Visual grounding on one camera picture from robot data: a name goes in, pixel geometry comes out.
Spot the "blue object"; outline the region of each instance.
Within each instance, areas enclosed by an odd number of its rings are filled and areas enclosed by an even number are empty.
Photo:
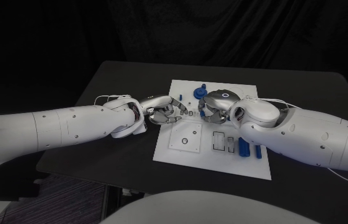
[[[256,158],[261,159],[263,158],[263,154],[261,154],[261,146],[256,145]]]
[[[238,143],[240,143],[240,156],[241,157],[250,157],[250,145],[248,142],[240,138],[238,139]]]
[[[207,86],[205,86],[205,84],[202,84],[202,87],[195,89],[194,96],[196,99],[201,99],[208,94],[205,88],[207,88]]]

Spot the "white pegboard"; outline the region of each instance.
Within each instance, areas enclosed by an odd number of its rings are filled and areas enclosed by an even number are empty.
[[[179,120],[176,124],[160,126],[153,160],[272,180],[266,147],[261,146],[261,159],[256,158],[256,148],[253,145],[250,145],[250,157],[241,157],[238,154],[240,135],[238,131],[233,128],[231,122],[227,121],[222,125],[217,125],[204,122],[201,119],[198,99],[194,97],[194,90],[201,87],[204,83],[207,84],[208,92],[227,89],[233,91],[240,98],[244,98],[246,95],[257,97],[257,89],[253,85],[172,80],[169,96],[176,100],[179,100],[179,95],[183,96],[181,102],[194,112],[194,115],[182,115],[183,119]],[[207,108],[205,114],[207,116],[212,114]],[[181,116],[179,109],[176,109],[175,115]],[[194,135],[189,134],[195,131],[194,128],[196,128],[198,125],[201,135],[194,137]],[[228,137],[234,138],[234,153],[228,153],[228,148],[225,151],[212,150],[214,132],[222,132],[225,134],[227,146]],[[185,136],[191,138],[186,144],[182,143]]]

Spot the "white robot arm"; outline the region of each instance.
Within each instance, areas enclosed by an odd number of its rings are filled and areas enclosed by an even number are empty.
[[[146,131],[144,115],[156,124],[173,123],[182,117],[168,117],[178,106],[169,96],[139,101],[129,95],[104,106],[69,107],[35,113],[0,116],[0,164],[17,156],[104,138],[123,138]]]
[[[199,110],[207,104],[214,115],[202,118],[221,124],[230,117],[250,144],[264,145],[309,165],[348,170],[348,121],[298,107],[280,111],[267,101],[214,91],[199,101]]]

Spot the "rectangular slot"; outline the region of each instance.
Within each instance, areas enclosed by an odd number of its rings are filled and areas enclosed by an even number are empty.
[[[225,133],[212,132],[212,149],[225,151]]]
[[[228,153],[233,154],[234,153],[234,138],[233,137],[227,138],[227,148],[228,148]]]

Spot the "robotic hand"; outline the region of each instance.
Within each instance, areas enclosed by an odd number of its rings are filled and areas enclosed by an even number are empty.
[[[222,124],[230,117],[248,143],[309,165],[348,170],[348,121],[298,107],[280,110],[267,101],[280,102],[248,96],[240,99],[231,91],[218,90],[201,98],[198,108],[209,123]],[[211,116],[205,116],[205,106]]]
[[[144,115],[155,124],[175,123],[172,106],[186,107],[169,96],[152,96],[140,102],[129,95],[103,106],[69,107],[35,113],[0,116],[0,164],[20,155],[77,145],[104,138],[123,138],[146,131]]]

